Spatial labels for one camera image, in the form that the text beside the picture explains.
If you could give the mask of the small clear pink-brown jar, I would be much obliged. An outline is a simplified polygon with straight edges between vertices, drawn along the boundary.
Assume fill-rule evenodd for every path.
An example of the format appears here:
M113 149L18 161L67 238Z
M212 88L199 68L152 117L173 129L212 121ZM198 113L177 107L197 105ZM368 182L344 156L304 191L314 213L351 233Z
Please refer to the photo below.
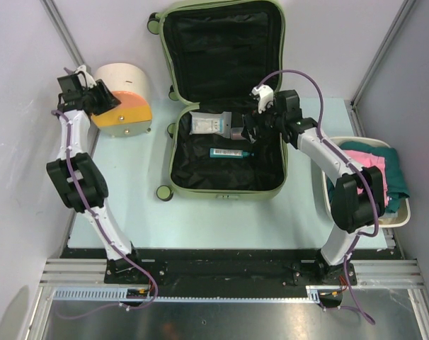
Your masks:
M245 140L246 138L242 135L243 128L241 127L233 127L230 130L230 138L232 140Z

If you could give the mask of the round cream drawer cabinet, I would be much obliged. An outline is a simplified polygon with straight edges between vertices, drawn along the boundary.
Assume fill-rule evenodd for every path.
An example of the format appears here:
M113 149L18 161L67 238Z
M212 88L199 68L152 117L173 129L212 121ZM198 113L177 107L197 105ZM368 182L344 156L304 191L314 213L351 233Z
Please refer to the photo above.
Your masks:
M95 78L102 80L120 105L100 115L92 115L94 125L113 137L131 137L151 130L151 88L147 75L128 63L99 67Z

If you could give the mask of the white cloth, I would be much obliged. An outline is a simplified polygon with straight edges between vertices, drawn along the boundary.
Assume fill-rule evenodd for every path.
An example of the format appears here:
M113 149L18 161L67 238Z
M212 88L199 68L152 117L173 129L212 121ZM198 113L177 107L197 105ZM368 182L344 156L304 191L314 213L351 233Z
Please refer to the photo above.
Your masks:
M201 113L191 111L191 135L220 135L230 138L231 112Z

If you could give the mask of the green hard shell suitcase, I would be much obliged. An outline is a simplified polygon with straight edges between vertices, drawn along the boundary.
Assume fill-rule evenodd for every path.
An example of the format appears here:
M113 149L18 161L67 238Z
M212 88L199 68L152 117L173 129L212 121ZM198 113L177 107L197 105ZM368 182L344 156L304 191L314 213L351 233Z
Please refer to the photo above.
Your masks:
M191 111L242 115L257 104L251 90L282 65L285 15L277 1L179 1L147 21L158 35L172 85L183 104L167 127L171 137L169 184L156 194L185 198L268 200L287 178L288 153L279 134L262 142L220 135L191 135ZM210 149L253 152L244 159L210 158Z

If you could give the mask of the pink cloth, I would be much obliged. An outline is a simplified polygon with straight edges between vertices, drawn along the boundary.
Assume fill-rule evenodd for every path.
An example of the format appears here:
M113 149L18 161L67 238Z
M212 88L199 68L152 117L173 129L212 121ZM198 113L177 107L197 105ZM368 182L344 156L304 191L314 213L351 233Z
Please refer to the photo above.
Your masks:
M370 153L355 151L355 150L346 150L345 153L351 157L353 160L361 163L365 167L376 166L382 173L382 182L383 182L383 190L384 190L384 206L388 206L389 199L387 196L387 180L386 180L386 164L385 158L381 156L375 156Z

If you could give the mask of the dark teal cloth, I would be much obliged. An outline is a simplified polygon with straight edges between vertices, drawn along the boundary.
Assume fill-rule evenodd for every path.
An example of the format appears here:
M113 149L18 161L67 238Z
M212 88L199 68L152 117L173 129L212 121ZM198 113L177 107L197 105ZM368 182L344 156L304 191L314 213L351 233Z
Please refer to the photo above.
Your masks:
M340 144L343 150L355 150L381 156L385 158L387 196L389 199L385 212L396 212L399 210L401 201L410 197L410 192L404 178L404 173L400 167L397 151L391 147L373 147L369 144L356 141L346 141Z

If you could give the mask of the grey blue cloth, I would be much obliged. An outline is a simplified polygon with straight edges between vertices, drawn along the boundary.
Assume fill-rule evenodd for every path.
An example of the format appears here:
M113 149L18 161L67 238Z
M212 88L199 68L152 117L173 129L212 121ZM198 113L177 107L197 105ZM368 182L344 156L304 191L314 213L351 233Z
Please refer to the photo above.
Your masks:
M399 212L385 212L383 216L381 216L381 219L387 220L387 219L396 219L399 216Z

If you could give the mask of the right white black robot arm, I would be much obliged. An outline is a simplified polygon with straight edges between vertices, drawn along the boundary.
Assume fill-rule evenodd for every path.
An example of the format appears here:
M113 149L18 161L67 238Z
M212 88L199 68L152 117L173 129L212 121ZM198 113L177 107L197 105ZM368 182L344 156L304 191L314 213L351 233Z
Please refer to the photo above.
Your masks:
M348 156L322 131L320 123L305 118L294 90L274 92L267 85L252 89L258 107L244 116L244 137L251 142L273 133L307 155L334 185L330 202L334 226L318 250L312 273L323 284L340 275L361 237L375 237L384 213L382 172Z

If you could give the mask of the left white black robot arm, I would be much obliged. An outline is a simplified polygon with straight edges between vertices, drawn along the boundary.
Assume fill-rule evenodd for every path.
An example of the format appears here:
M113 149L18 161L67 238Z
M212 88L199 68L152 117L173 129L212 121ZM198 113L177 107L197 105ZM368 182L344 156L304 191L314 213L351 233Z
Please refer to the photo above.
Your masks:
M46 172L64 205L84 217L103 243L107 258L107 283L136 283L144 265L137 261L132 242L118 226L108 205L108 184L88 153L91 116L107 113L120 101L86 65L58 78L61 89L51 114L61 127L59 152Z

